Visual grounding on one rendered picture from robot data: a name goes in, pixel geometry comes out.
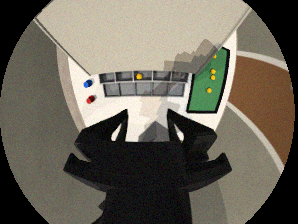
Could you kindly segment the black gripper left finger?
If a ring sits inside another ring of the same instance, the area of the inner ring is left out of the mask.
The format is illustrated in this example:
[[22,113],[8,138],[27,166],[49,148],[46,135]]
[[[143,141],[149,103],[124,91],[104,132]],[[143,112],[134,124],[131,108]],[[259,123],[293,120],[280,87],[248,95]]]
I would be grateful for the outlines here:
[[128,119],[128,109],[124,109],[114,116],[82,129],[78,136],[112,140],[112,134],[121,125],[115,141],[126,141]]

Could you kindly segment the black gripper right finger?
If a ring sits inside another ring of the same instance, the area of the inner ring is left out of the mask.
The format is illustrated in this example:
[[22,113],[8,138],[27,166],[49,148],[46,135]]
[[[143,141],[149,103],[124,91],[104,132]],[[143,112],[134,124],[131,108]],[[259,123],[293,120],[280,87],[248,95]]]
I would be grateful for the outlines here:
[[[182,142],[174,124],[183,133]],[[167,109],[167,126],[170,141],[181,142],[185,158],[188,155],[207,152],[217,139],[214,129],[184,117],[171,109]]]

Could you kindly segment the green tray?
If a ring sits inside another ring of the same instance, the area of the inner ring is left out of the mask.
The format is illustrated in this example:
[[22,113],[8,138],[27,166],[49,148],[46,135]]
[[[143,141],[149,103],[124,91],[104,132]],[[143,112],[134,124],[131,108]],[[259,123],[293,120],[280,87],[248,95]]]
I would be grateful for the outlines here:
[[[229,61],[230,50],[222,47],[216,58],[212,58],[198,75],[192,74],[187,114],[217,114],[227,81]],[[212,74],[211,69],[216,73]],[[215,76],[215,80],[211,80],[211,75]],[[212,92],[208,93],[208,88]]]

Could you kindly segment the grey slanted cover panel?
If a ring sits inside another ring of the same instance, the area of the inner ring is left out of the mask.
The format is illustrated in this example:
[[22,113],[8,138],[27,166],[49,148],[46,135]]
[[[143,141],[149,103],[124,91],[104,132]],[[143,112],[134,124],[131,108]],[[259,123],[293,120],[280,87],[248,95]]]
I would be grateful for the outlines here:
[[33,20],[89,77],[98,74],[104,98],[184,98],[189,73],[198,75],[233,35],[252,10],[246,4],[51,0]]

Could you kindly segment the blue round plug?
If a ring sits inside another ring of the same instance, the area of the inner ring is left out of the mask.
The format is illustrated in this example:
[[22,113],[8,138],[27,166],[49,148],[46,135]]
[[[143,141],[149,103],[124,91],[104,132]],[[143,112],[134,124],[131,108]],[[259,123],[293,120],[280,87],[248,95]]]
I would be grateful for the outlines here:
[[93,84],[92,80],[87,80],[86,82],[83,83],[83,86],[85,88],[91,87]]

